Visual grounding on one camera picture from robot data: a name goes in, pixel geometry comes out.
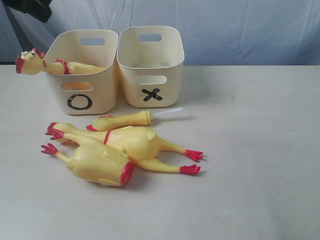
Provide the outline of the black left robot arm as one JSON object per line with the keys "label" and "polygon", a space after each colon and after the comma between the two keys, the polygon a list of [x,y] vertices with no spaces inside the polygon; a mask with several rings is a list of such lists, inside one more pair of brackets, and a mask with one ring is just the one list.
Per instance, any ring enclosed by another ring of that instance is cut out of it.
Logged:
{"label": "black left robot arm", "polygon": [[42,23],[52,16],[52,0],[2,0],[2,3],[16,11],[28,14]]}

